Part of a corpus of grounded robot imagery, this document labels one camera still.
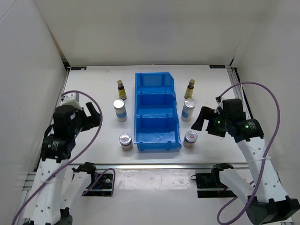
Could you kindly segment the white-lid spice jar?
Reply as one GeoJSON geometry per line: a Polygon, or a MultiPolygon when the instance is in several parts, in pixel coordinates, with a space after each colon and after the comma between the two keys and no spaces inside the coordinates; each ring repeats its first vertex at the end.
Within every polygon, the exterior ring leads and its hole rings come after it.
{"type": "Polygon", "coordinates": [[[185,148],[191,149],[194,147],[194,144],[196,143],[197,139],[198,139],[197,133],[193,130],[189,130],[185,133],[183,146],[185,148]]]}
{"type": "Polygon", "coordinates": [[[129,133],[123,133],[119,136],[121,148],[124,151],[129,151],[133,148],[132,136],[129,133]]]}

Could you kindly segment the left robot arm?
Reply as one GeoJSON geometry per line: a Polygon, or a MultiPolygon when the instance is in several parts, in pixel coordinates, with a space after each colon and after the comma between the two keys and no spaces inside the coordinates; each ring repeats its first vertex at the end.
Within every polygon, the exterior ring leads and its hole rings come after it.
{"type": "Polygon", "coordinates": [[[86,103],[90,116],[74,100],[64,102],[53,113],[53,124],[45,132],[41,151],[41,186],[33,193],[36,206],[30,218],[31,225],[70,225],[73,218],[70,206],[80,197],[86,187],[98,183],[96,168],[86,162],[73,171],[75,182],[66,193],[62,192],[64,176],[70,164],[75,139],[80,132],[92,128],[100,129],[102,112],[97,103],[86,103]]]}

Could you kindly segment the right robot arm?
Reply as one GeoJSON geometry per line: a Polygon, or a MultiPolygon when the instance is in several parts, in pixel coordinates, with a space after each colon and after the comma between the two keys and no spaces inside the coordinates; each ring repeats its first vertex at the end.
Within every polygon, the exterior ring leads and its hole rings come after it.
{"type": "Polygon", "coordinates": [[[208,134],[220,137],[229,134],[234,138],[254,182],[251,185],[245,181],[231,164],[220,163],[213,166],[207,179],[198,175],[205,187],[229,188],[247,206],[246,214],[254,225],[287,220],[300,209],[299,201],[288,196],[265,155],[267,147],[259,122],[246,118],[240,99],[220,99],[216,109],[203,106],[192,129],[201,131],[205,120],[208,134]]]}

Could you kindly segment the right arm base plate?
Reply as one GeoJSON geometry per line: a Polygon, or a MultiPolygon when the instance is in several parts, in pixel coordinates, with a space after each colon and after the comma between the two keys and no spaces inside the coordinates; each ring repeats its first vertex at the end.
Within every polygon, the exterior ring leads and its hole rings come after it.
{"type": "Polygon", "coordinates": [[[216,184],[210,173],[196,173],[190,177],[196,182],[198,198],[234,198],[236,195],[223,184],[216,184]]]}

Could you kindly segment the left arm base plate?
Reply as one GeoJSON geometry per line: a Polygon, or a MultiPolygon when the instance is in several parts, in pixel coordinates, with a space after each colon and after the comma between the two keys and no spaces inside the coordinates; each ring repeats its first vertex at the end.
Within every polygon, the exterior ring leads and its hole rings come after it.
{"type": "Polygon", "coordinates": [[[112,168],[98,173],[97,177],[86,187],[82,196],[112,197],[114,193],[116,171],[112,168]]]}

